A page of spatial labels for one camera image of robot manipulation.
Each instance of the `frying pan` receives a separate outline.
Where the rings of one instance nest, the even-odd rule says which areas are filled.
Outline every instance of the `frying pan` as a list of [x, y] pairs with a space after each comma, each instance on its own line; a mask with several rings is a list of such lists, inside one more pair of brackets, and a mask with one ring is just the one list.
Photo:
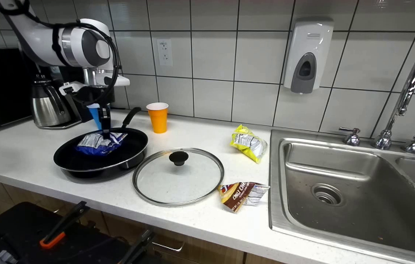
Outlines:
[[100, 134], [100, 131], [94, 131], [63, 144], [54, 154], [54, 163], [72, 176], [85, 179], [110, 178], [117, 175], [117, 172], [120, 173], [122, 170], [136, 167], [145, 159], [148, 137], [141, 131], [126, 126], [139, 110], [139, 107], [132, 109], [132, 112], [125, 118], [122, 128], [111, 129], [111, 132], [127, 134], [127, 137], [122, 141], [122, 145], [113, 153], [97, 157], [85, 156], [76, 150], [76, 145], [86, 135]]

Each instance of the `wall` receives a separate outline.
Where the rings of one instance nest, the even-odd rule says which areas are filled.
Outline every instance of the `wall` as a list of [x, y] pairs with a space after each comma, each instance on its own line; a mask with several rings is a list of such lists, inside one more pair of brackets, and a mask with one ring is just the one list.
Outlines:
[[[337, 132], [386, 125], [415, 62], [415, 0], [32, 0], [44, 21], [95, 18], [116, 37], [123, 74], [117, 104], [167, 101], [173, 115]], [[321, 90], [281, 88], [296, 19], [331, 18]], [[158, 60], [170, 41], [171, 60]], [[0, 47], [18, 46], [0, 16]], [[394, 140], [415, 135], [415, 97]]]

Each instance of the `white countertop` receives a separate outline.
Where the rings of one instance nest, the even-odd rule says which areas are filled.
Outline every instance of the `white countertop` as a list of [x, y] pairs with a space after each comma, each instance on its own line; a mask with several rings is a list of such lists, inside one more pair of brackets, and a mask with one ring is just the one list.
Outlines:
[[[113, 113], [114, 126], [125, 115]], [[0, 182], [69, 203], [86, 201], [91, 209], [161, 229], [183, 233], [239, 251], [281, 263], [389, 263], [371, 255], [321, 245], [273, 232], [268, 228], [268, 206], [264, 195], [258, 207], [242, 207], [237, 213], [223, 209], [217, 192], [185, 207], [160, 207], [135, 194], [132, 173], [111, 181], [79, 181], [67, 178], [54, 163], [54, 151], [73, 137], [94, 131], [86, 122], [66, 131], [41, 131], [32, 122], [0, 131]], [[133, 118], [129, 128], [144, 131], [147, 156], [170, 148], [202, 148], [217, 156], [224, 166], [223, 184], [251, 181], [268, 184], [268, 151], [259, 165], [229, 145], [232, 123], [170, 118], [169, 131], [151, 132], [145, 115]], [[270, 131], [249, 128], [270, 141]]]

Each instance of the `stainless steel sink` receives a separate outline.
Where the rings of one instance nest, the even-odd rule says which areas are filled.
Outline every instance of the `stainless steel sink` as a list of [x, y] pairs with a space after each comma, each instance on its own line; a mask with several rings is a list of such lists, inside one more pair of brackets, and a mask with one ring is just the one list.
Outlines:
[[415, 261], [415, 154], [280, 131], [270, 150], [273, 231]]

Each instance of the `electrical outlet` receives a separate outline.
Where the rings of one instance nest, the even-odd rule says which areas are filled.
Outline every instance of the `electrical outlet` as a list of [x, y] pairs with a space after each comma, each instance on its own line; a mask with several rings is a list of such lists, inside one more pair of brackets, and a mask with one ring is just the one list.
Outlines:
[[160, 66], [173, 66], [171, 40], [169, 40], [169, 38], [158, 38], [157, 40], [157, 50], [158, 50], [158, 63], [160, 63]]

